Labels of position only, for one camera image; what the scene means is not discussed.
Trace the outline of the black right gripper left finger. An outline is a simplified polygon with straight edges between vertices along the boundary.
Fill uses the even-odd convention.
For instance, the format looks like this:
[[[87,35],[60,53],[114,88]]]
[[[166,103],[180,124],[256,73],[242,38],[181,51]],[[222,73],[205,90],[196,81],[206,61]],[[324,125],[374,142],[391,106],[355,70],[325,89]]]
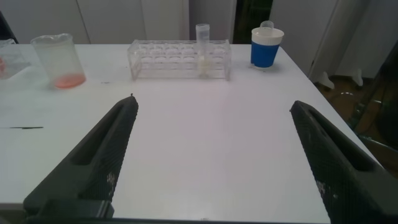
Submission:
[[[26,223],[111,218],[111,205],[139,105],[118,101],[24,199]]]

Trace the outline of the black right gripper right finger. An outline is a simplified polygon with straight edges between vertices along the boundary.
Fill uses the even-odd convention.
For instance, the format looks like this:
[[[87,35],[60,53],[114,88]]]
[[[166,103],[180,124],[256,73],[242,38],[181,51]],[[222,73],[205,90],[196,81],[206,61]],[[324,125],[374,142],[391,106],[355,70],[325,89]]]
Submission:
[[[290,112],[332,223],[397,223],[397,179],[314,107]]]

